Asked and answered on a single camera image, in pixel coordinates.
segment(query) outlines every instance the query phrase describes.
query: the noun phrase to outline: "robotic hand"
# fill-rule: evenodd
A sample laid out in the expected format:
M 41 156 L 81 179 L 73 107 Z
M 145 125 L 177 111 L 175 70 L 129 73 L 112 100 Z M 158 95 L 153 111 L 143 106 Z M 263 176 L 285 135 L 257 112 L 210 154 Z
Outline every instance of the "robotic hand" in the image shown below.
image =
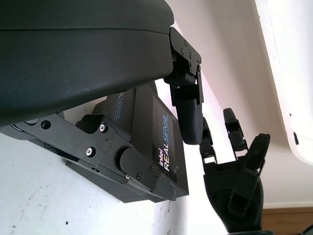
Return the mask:
M 225 110 L 234 152 L 248 152 L 218 164 L 202 116 L 201 57 L 173 23 L 164 0 L 2 0 L 0 130 L 137 194 L 144 192 L 154 202 L 175 200 L 188 194 L 179 183 L 186 178 L 184 172 L 179 180 L 171 179 L 106 115 L 87 115 L 74 126 L 62 113 L 164 78 L 177 110 L 180 138 L 200 145 L 207 195 L 228 232 L 260 231 L 259 175 L 269 135 L 260 134 L 248 149 L 238 121 Z M 209 157 L 215 163 L 205 163 Z
M 270 235 L 272 232 L 261 231 L 263 187 L 260 179 L 270 135 L 259 134 L 248 148 L 231 109 L 224 110 L 224 120 L 235 161 L 218 164 L 211 133 L 203 118 L 200 153 L 207 196 L 230 234 Z M 243 150 L 247 153 L 237 157 L 236 152 Z M 212 157 L 215 162 L 206 163 Z

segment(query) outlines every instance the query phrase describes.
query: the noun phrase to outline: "wooden surface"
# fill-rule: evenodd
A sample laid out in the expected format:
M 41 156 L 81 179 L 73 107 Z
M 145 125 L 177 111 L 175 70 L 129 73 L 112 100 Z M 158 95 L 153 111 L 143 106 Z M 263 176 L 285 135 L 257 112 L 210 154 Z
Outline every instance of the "wooden surface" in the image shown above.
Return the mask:
M 313 224 L 313 208 L 286 208 L 263 210 L 263 230 L 275 235 L 297 235 Z

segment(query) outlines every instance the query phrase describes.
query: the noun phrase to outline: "bolt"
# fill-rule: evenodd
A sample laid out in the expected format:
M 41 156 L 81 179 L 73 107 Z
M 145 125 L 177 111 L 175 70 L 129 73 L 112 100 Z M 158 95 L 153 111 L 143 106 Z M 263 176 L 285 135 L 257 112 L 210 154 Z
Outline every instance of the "bolt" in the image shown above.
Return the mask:
M 108 131 L 108 125 L 107 124 L 105 124 L 105 123 L 102 123 L 101 125 L 100 125 L 100 131 L 102 132 L 102 133 L 106 133 L 107 131 Z
M 52 148 L 52 146 L 48 143 L 45 143 L 45 148 Z
M 142 174 L 141 174 L 141 173 L 138 173 L 137 176 L 136 176 L 136 178 L 137 178 L 138 180 L 140 180 L 141 177 L 142 177 Z
M 88 148 L 86 151 L 86 155 L 89 157 L 92 155 L 92 148 Z

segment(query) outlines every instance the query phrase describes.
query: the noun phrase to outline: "black metal bracket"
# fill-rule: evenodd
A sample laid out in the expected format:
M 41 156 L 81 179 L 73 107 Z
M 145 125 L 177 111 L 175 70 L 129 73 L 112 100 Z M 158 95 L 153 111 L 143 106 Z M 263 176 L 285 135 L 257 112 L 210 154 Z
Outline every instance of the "black metal bracket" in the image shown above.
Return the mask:
M 170 30 L 173 71 L 164 78 L 170 85 L 182 138 L 187 144 L 202 141 L 201 57 L 175 28 Z
M 130 144 L 130 134 L 105 115 L 85 115 L 74 126 L 63 115 L 54 114 L 5 130 L 98 175 L 120 184 L 132 181 L 140 190 L 176 200 L 172 182 Z

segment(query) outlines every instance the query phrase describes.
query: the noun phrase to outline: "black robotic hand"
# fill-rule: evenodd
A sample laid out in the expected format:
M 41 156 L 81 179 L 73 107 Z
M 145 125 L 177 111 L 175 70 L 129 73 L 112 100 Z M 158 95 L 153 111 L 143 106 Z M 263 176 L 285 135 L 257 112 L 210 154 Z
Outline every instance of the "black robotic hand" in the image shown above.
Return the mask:
M 265 163 L 270 135 L 259 134 L 248 148 L 240 124 L 231 109 L 224 110 L 224 120 L 235 161 L 218 164 L 211 133 L 203 118 L 200 153 L 207 196 L 229 233 L 272 234 L 266 231 L 260 232 L 263 209 L 260 174 Z M 243 150 L 247 153 L 237 157 L 236 152 Z M 215 162 L 205 163 L 205 160 L 211 157 L 215 158 Z

